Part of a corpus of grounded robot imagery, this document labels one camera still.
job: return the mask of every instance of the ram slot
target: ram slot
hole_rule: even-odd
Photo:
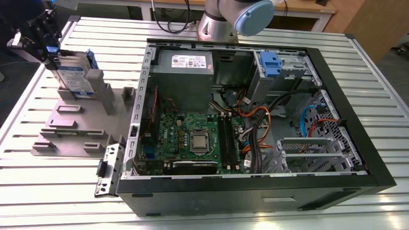
[[[232,169],[237,165],[237,152],[236,152],[236,144],[235,144],[235,131],[232,125],[232,118],[225,118],[225,137],[227,137],[227,147],[228,147],[228,164]]]
[[[220,153],[221,153],[221,163],[223,166],[228,166],[228,154],[227,154],[227,142],[225,142],[225,128],[224,128],[224,117],[220,116],[217,120],[217,130],[219,130],[219,142],[220,142]]]

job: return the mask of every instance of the circuit board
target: circuit board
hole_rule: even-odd
[[[144,148],[147,156],[147,171],[149,175],[161,175],[159,169],[163,161],[213,161],[219,163],[217,174],[245,173],[243,160],[239,155],[239,143],[236,142],[236,158],[240,168],[223,166],[219,138],[219,116],[211,114],[173,114],[165,113],[160,117],[159,143],[156,148]],[[232,117],[233,130],[243,126],[243,119]],[[192,151],[191,135],[205,135],[208,139],[208,151],[201,153]]]

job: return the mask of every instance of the aluminum table surface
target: aluminum table surface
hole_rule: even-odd
[[[61,48],[91,48],[112,87],[137,87],[149,37],[195,40],[196,32],[191,28],[171,36],[155,22],[83,17],[79,22],[68,22]],[[409,110],[357,42],[343,34],[271,29],[257,36],[240,37],[240,42],[321,50],[397,186],[321,211],[140,218],[120,198],[93,198],[99,159],[31,155],[59,98],[57,81],[40,66],[0,129],[0,226],[409,229]]]

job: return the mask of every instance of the blue cable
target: blue cable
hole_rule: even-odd
[[[304,111],[303,111],[303,113],[301,113],[301,118],[300,118],[300,129],[301,129],[301,135],[303,135],[303,137],[307,137],[307,130],[305,130],[305,122],[304,122],[304,119],[305,119],[307,112],[308,112],[308,110],[309,110],[311,108],[316,109],[317,106],[313,105],[313,104],[309,105],[309,106],[307,106],[305,109],[304,109]]]

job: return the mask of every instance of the table leg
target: table leg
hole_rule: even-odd
[[[144,21],[152,21],[151,7],[149,3],[141,3],[141,19]]]
[[[331,20],[332,14],[323,14],[319,18],[319,20],[315,23],[312,32],[323,32],[325,29],[325,26],[328,24],[328,21]]]

